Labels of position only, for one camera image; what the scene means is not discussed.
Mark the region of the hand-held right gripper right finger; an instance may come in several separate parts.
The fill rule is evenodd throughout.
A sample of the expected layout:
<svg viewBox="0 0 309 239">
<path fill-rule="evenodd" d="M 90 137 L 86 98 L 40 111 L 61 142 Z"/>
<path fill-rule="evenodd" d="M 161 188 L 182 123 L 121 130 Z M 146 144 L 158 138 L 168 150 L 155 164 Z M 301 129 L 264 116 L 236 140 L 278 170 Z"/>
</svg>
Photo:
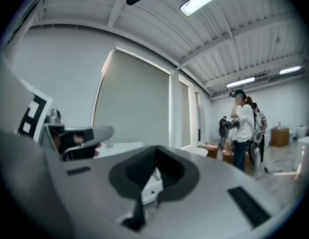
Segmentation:
<svg viewBox="0 0 309 239">
<path fill-rule="evenodd" d="M 142 236 L 145 238 L 260 238 L 261 233 L 254 231 L 227 192 L 236 187 L 242 187 L 270 217 L 282 209 L 273 195 L 234 166 L 180 149 L 175 152 L 197 166 L 200 179 L 191 193 L 182 200 L 160 204 L 142 229 Z"/>
</svg>

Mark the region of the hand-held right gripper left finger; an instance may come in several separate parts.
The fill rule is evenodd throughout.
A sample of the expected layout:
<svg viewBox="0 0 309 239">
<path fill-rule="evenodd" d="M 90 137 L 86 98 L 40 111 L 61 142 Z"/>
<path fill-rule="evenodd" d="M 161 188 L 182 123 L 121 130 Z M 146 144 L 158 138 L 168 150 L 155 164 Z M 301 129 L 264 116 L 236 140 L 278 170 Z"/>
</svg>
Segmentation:
<svg viewBox="0 0 309 239">
<path fill-rule="evenodd" d="M 0 130 L 0 177 L 18 210 L 50 239 L 144 239 L 98 209 L 51 149 Z"/>
</svg>

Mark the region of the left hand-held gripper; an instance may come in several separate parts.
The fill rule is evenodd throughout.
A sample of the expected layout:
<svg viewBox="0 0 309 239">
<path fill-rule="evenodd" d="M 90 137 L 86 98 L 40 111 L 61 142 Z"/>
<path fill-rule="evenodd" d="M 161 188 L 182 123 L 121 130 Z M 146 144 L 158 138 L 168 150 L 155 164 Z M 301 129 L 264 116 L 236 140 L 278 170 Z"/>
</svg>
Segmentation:
<svg viewBox="0 0 309 239">
<path fill-rule="evenodd" d="M 20 81 L 26 90 L 33 94 L 33 99 L 19 124 L 19 134 L 57 151 L 62 161 L 88 159 L 99 155 L 96 149 L 100 147 L 100 142 L 113 136 L 112 126 L 64 128 L 59 110 L 51 107 L 53 98 L 26 80 Z M 82 148 L 84 143 L 97 144 Z"/>
</svg>

